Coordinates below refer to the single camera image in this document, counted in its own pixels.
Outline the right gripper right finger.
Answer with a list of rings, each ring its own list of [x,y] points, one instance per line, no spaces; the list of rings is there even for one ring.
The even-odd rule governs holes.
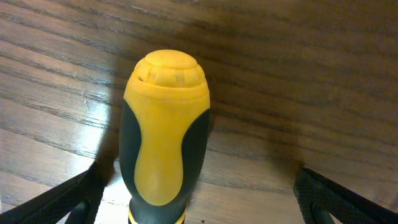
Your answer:
[[[333,223],[333,218],[350,224],[397,223],[396,213],[311,169],[298,172],[293,191],[306,224]]]

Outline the stubby yellow black screwdriver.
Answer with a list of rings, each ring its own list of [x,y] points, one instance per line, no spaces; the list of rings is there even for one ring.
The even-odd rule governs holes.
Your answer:
[[[135,66],[123,96],[119,165],[129,223],[183,223],[210,132],[210,91],[189,54],[156,50]]]

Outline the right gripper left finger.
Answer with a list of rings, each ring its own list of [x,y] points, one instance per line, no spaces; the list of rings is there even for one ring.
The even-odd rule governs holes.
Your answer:
[[[103,197],[104,185],[96,175],[98,165],[39,196],[1,214],[1,223],[94,223]]]

